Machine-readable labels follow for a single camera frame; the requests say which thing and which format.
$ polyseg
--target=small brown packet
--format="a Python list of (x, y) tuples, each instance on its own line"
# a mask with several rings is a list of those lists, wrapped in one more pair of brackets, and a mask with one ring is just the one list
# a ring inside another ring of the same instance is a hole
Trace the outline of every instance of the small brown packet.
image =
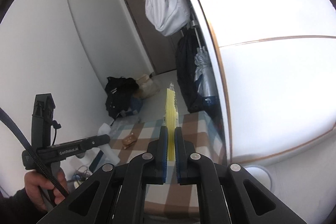
[(124, 145), (124, 149), (129, 147), (132, 143), (136, 142), (137, 140), (138, 138), (133, 133), (123, 138), (122, 143)]

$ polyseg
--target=black sleeve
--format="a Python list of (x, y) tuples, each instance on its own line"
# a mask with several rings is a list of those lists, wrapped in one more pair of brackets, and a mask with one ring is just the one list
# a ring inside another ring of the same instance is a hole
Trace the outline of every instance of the black sleeve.
[(0, 199), (0, 222), (3, 224), (36, 224), (45, 214), (36, 209), (25, 189), (10, 198)]

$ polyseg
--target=human hand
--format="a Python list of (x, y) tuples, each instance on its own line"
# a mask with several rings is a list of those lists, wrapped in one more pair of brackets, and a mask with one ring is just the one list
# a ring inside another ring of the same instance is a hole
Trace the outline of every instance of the human hand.
[[(57, 174), (57, 180), (65, 188), (65, 190), (68, 191), (67, 181), (65, 179), (65, 174), (62, 169), (60, 169)], [(50, 180), (46, 179), (43, 175), (37, 173), (35, 170), (30, 171), (25, 174), (25, 189), (29, 199), (38, 210), (47, 210), (38, 186), (40, 186), (42, 189), (53, 190), (56, 204), (59, 204), (64, 199), (64, 196), (59, 192), (59, 190), (55, 188)]]

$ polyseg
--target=round metal pivot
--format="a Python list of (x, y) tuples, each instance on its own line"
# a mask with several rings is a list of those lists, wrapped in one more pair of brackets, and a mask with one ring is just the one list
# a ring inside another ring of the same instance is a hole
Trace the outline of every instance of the round metal pivot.
[(145, 154), (142, 154), (142, 158), (144, 160), (150, 160), (151, 158), (153, 158), (153, 155), (151, 153), (145, 153)]
[(238, 172), (240, 170), (240, 165), (239, 164), (231, 164), (230, 166), (232, 171)]
[(103, 165), (103, 171), (105, 172), (109, 172), (113, 169), (113, 165), (112, 164), (104, 164)]
[(193, 160), (199, 160), (201, 158), (201, 155), (199, 153), (192, 153), (190, 155), (190, 158), (192, 158)]

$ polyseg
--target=plaid tablecloth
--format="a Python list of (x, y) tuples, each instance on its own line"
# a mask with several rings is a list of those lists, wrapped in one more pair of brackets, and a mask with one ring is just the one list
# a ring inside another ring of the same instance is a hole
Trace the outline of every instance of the plaid tablecloth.
[[(159, 138), (162, 121), (161, 119), (118, 128), (112, 135), (110, 146), (120, 158), (119, 165), (128, 163), (135, 156), (146, 152), (148, 143)], [(225, 148), (206, 112), (180, 116), (179, 125), (182, 127), (184, 139), (191, 141), (198, 153), (216, 163), (222, 163)], [(130, 133), (137, 136), (138, 140), (124, 149), (122, 139)], [(174, 161), (167, 163), (167, 179), (164, 185), (147, 185), (144, 212), (168, 218), (199, 215), (196, 185), (181, 186), (177, 183)]]

